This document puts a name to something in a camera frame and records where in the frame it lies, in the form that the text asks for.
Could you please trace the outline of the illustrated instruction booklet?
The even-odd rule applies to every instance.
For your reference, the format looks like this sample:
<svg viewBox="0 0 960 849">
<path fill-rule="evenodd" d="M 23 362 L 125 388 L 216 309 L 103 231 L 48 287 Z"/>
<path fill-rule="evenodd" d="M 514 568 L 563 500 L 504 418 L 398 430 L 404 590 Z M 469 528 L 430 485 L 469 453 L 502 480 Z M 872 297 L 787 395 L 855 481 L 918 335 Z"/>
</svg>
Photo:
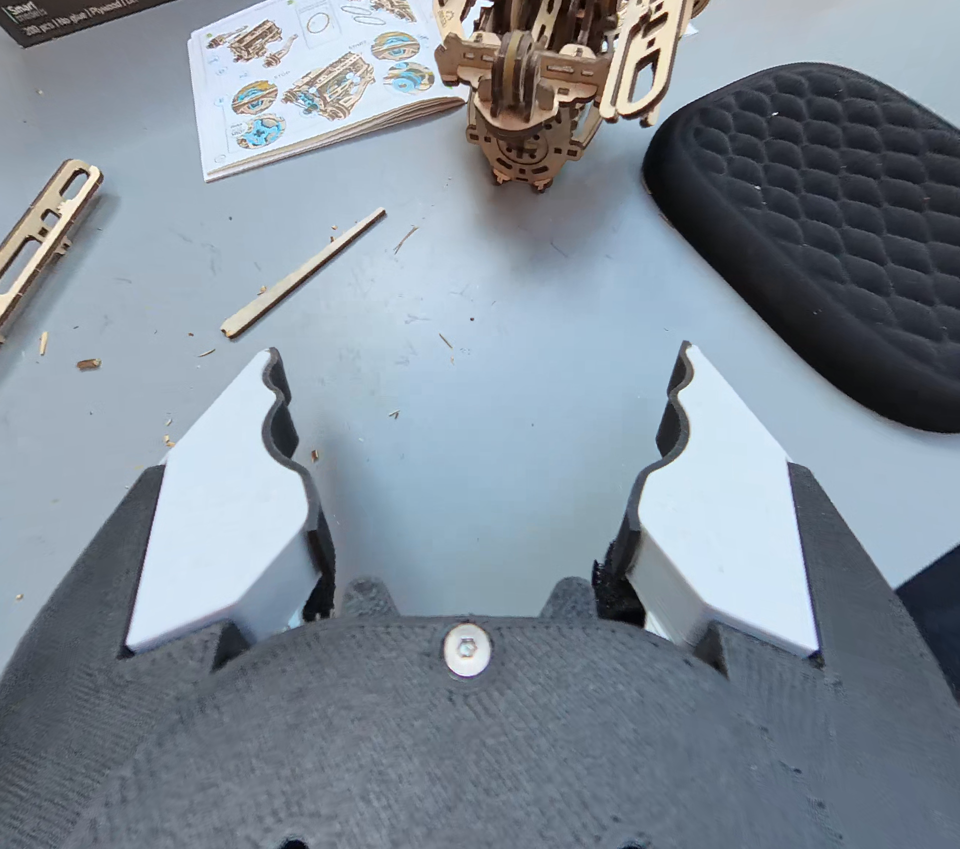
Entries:
<svg viewBox="0 0 960 849">
<path fill-rule="evenodd" d="M 458 109 L 434 0 L 266 0 L 191 33 L 207 183 Z"/>
</svg>

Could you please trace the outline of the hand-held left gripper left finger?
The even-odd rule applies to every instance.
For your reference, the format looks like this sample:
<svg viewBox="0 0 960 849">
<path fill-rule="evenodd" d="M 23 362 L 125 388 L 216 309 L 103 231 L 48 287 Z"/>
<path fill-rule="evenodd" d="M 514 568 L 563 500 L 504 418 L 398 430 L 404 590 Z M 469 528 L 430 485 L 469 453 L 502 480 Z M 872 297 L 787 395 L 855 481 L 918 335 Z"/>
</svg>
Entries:
<svg viewBox="0 0 960 849">
<path fill-rule="evenodd" d="M 249 644 L 328 618 L 335 551 L 295 461 L 278 349 L 258 351 L 168 450 L 125 645 L 132 653 L 228 622 Z"/>
</svg>

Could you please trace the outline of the thin wooden strip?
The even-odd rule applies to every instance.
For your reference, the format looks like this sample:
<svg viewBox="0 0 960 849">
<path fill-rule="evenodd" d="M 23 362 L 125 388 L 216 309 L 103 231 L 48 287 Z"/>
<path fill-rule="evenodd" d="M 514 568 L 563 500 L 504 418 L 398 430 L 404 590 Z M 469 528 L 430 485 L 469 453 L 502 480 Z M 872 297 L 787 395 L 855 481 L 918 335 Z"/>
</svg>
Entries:
<svg viewBox="0 0 960 849">
<path fill-rule="evenodd" d="M 245 334 L 246 331 L 253 327 L 260 319 L 270 313 L 271 310 L 282 303 L 282 301 L 312 278 L 324 268 L 324 266 L 342 255 L 342 253 L 357 240 L 362 238 L 367 231 L 378 225 L 378 223 L 386 219 L 386 217 L 386 208 L 378 207 L 377 210 L 357 222 L 341 236 L 330 241 L 330 243 L 316 255 L 307 259 L 301 266 L 297 267 L 293 272 L 283 277 L 274 285 L 263 290 L 251 302 L 234 313 L 234 315 L 226 318 L 220 327 L 221 334 L 230 340 L 237 339 Z"/>
</svg>

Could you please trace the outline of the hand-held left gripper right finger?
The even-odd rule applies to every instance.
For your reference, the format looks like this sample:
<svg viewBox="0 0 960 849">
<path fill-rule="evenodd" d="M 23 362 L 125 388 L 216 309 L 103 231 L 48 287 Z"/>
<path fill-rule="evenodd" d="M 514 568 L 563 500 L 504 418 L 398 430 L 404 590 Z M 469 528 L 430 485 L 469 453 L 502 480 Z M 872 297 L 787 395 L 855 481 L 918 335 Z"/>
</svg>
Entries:
<svg viewBox="0 0 960 849">
<path fill-rule="evenodd" d="M 693 650 L 712 625 L 807 658 L 820 649 L 791 459 L 683 341 L 655 437 L 603 565 L 654 632 Z"/>
</svg>

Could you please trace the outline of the black honeycomb cushion pad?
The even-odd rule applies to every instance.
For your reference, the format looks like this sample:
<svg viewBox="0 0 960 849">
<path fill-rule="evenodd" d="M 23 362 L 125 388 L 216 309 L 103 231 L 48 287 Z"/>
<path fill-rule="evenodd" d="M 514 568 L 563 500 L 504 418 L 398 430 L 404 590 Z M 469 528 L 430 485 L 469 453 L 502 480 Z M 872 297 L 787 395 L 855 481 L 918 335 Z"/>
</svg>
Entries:
<svg viewBox="0 0 960 849">
<path fill-rule="evenodd" d="M 673 112 L 642 181 L 797 355 L 866 409 L 959 431 L 959 130 L 865 73 L 748 75 Z"/>
</svg>

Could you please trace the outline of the wooden submarine model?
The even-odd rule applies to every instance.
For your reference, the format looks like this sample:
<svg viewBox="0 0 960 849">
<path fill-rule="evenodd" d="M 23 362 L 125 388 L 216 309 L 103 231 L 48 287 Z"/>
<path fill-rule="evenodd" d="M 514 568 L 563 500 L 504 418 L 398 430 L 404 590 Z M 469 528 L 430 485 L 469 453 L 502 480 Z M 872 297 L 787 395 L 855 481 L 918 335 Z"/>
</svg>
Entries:
<svg viewBox="0 0 960 849">
<path fill-rule="evenodd" d="M 690 21 L 709 2 L 695 0 Z M 466 137 L 496 183 L 545 191 L 607 123 L 598 103 L 625 3 L 434 1 L 439 76 L 448 87 L 469 87 Z"/>
</svg>

